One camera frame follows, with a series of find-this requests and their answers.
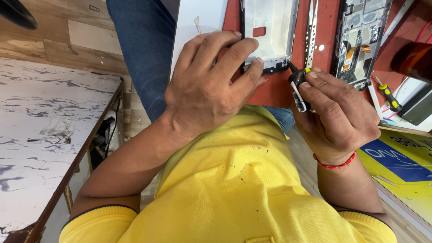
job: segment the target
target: orange flex cable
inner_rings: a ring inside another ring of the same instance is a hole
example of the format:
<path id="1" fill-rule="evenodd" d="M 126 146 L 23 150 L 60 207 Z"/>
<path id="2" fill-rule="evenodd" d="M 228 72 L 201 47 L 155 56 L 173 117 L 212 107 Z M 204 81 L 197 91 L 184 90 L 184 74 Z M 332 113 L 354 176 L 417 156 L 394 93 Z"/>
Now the orange flex cable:
<path id="1" fill-rule="evenodd" d="M 353 60 L 353 55 L 354 55 L 354 51 L 357 48 L 362 48 L 362 52 L 363 53 L 369 53 L 371 52 L 371 47 L 368 45 L 358 45 L 355 47 L 352 47 L 347 53 L 346 53 L 346 57 L 345 57 L 345 62 L 343 63 L 343 67 L 342 67 L 342 72 L 345 72 L 346 70 L 348 70 L 351 66 L 351 62 Z"/>

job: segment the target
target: blue sign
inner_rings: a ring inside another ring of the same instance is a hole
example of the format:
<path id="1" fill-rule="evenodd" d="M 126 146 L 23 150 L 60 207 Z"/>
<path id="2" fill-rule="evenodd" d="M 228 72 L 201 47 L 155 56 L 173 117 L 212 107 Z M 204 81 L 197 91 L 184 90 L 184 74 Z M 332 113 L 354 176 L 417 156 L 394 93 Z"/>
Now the blue sign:
<path id="1" fill-rule="evenodd" d="M 432 181 L 432 171 L 378 139 L 361 146 L 360 149 L 405 182 Z"/>

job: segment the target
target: brown bottle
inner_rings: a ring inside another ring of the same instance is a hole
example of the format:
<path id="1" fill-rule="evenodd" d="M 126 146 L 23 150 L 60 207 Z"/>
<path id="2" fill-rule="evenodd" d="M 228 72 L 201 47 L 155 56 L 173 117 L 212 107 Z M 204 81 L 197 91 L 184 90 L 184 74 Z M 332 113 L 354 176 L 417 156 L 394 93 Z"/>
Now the brown bottle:
<path id="1" fill-rule="evenodd" d="M 393 71 L 432 84 L 432 44 L 412 42 L 396 53 Z"/>

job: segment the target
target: red wire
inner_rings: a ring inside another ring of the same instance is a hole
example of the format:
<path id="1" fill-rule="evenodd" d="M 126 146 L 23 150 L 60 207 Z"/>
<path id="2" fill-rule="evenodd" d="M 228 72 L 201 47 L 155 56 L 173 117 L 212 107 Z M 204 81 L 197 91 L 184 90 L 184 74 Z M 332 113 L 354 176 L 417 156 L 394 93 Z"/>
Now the red wire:
<path id="1" fill-rule="evenodd" d="M 427 24 L 425 25 L 425 27 L 423 27 L 422 31 L 420 31 L 420 34 L 417 36 L 416 42 L 419 42 L 420 37 L 423 35 L 423 32 L 426 31 L 426 29 L 428 28 L 428 26 L 429 26 L 431 23 L 432 23 L 432 20 L 431 20 L 429 23 L 427 23 Z M 432 34 L 431 34 L 431 36 L 429 37 L 428 41 L 426 41 L 426 43 L 429 43 L 431 40 L 432 40 Z"/>

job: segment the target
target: man's left hand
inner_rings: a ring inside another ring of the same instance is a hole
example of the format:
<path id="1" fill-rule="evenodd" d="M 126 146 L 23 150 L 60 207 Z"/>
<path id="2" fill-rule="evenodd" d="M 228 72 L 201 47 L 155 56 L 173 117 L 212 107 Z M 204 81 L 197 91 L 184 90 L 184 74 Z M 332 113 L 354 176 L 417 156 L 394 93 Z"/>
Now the man's left hand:
<path id="1" fill-rule="evenodd" d="M 213 65 L 224 47 L 229 50 Z M 232 31 L 201 34 L 186 43 L 165 91 L 167 108 L 162 118 L 173 131 L 193 139 L 237 114 L 264 82 L 261 58 L 256 58 L 234 83 L 231 81 L 257 48 L 256 39 L 241 39 L 239 32 Z"/>

